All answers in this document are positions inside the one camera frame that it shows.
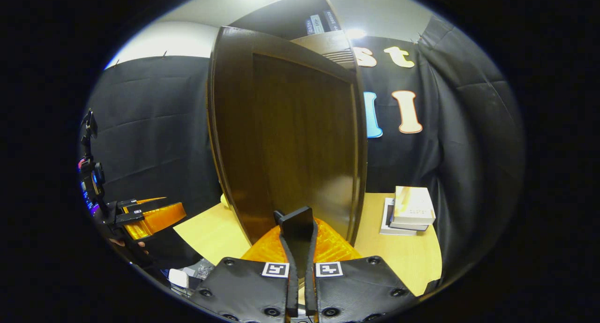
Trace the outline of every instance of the wooden door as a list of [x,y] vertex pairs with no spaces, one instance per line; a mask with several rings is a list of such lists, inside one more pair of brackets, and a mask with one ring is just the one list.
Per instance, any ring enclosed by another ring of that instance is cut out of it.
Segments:
[[252,244],[274,210],[302,206],[353,244],[367,164],[353,73],[285,39],[222,27],[207,108],[219,180]]

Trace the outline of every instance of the black fabric backdrop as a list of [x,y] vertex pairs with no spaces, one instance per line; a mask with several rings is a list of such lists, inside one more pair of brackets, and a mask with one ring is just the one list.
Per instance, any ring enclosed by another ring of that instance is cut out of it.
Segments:
[[[516,100],[499,69],[462,32],[432,18],[418,43],[364,37],[377,59],[362,67],[383,135],[368,140],[367,190],[428,187],[443,273],[457,278],[493,245],[521,189],[524,139]],[[403,68],[384,49],[416,64]],[[188,218],[219,202],[204,105],[209,60],[130,60],[104,71],[88,107],[96,114],[92,152],[103,163],[107,199],[167,196]],[[411,90],[423,130],[403,134],[391,93]]]

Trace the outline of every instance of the orange object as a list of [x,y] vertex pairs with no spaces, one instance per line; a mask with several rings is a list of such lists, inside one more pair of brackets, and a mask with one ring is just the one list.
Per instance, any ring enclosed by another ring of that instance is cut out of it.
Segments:
[[[319,231],[315,246],[315,263],[360,259],[362,256],[325,221],[315,218]],[[275,226],[264,234],[242,259],[269,263],[286,263],[287,257],[279,240],[281,229]]]
[[[162,197],[156,197],[154,199],[146,199],[138,201],[137,204],[153,201],[157,199],[163,199]],[[129,213],[127,207],[123,208],[125,213]],[[125,225],[127,233],[131,235],[134,240],[139,240],[144,237],[153,235],[154,233],[161,231],[170,225],[173,225],[177,221],[181,220],[186,216],[184,206],[178,202],[166,207],[158,208],[156,210],[149,210],[144,212],[144,219],[142,221],[134,222],[129,225]]]

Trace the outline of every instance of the light wood tabletop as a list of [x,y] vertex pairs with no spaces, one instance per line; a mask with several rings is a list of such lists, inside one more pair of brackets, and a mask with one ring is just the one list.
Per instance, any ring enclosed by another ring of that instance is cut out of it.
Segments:
[[[386,197],[394,193],[365,193],[354,248],[362,256],[379,255],[415,295],[442,275],[442,253],[430,225],[416,236],[379,234]],[[176,225],[175,231],[213,264],[223,257],[240,258],[250,248],[233,210],[223,203]]]

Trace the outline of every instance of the letter cutout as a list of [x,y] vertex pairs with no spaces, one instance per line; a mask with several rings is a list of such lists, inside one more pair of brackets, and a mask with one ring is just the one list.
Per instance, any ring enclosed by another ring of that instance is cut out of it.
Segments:
[[371,57],[373,52],[366,47],[353,47],[354,55],[356,56],[356,62],[360,67],[374,67],[377,65],[377,60]]
[[377,95],[373,92],[364,92],[365,111],[367,113],[367,138],[378,138],[383,135],[383,129],[377,125],[377,116],[375,116],[375,98]]
[[414,97],[416,94],[412,91],[394,91],[392,97],[398,101],[400,108],[400,118],[402,124],[398,127],[402,133],[419,133],[423,130],[421,125],[416,118],[416,109],[414,108]]
[[390,54],[390,57],[392,57],[392,61],[400,67],[403,67],[403,68],[414,67],[414,62],[412,62],[411,60],[406,60],[406,58],[405,58],[405,56],[409,55],[408,51],[401,50],[397,46],[392,46],[392,47],[388,47],[387,49],[384,49],[383,52]]

